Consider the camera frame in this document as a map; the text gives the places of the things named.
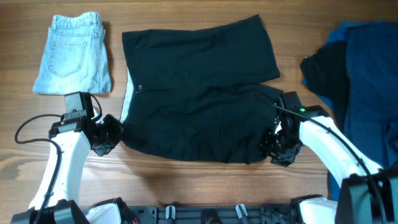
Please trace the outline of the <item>black shorts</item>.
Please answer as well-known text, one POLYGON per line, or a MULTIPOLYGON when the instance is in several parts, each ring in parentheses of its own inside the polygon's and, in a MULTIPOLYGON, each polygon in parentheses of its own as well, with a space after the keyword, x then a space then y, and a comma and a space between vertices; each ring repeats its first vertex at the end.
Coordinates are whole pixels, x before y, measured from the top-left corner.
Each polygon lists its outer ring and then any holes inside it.
POLYGON ((271 40, 255 15, 202 30, 122 34, 132 90, 123 143, 181 161, 262 161, 281 95, 271 40))

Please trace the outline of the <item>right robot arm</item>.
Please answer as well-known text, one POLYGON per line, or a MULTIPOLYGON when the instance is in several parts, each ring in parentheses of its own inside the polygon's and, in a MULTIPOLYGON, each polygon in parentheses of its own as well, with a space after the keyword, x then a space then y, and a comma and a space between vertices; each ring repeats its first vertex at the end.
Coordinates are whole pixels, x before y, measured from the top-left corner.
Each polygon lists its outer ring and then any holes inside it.
POLYGON ((365 156, 336 127, 319 105, 302 106, 295 92, 270 103, 275 127, 266 131, 260 150, 273 164, 287 167, 301 149, 311 149, 337 181, 337 201, 321 195, 293 199, 291 223, 397 223, 397 169, 383 169, 365 156))

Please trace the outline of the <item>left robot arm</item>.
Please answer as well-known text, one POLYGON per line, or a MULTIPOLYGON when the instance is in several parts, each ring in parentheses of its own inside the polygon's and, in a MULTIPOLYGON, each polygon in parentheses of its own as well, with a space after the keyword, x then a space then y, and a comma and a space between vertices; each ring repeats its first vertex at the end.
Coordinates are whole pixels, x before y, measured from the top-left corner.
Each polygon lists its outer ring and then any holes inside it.
POLYGON ((50 154, 40 187, 13 223, 89 223, 78 205, 84 163, 90 151, 108 154, 121 140, 121 123, 108 114, 101 123, 87 116, 53 123, 45 142, 50 154))

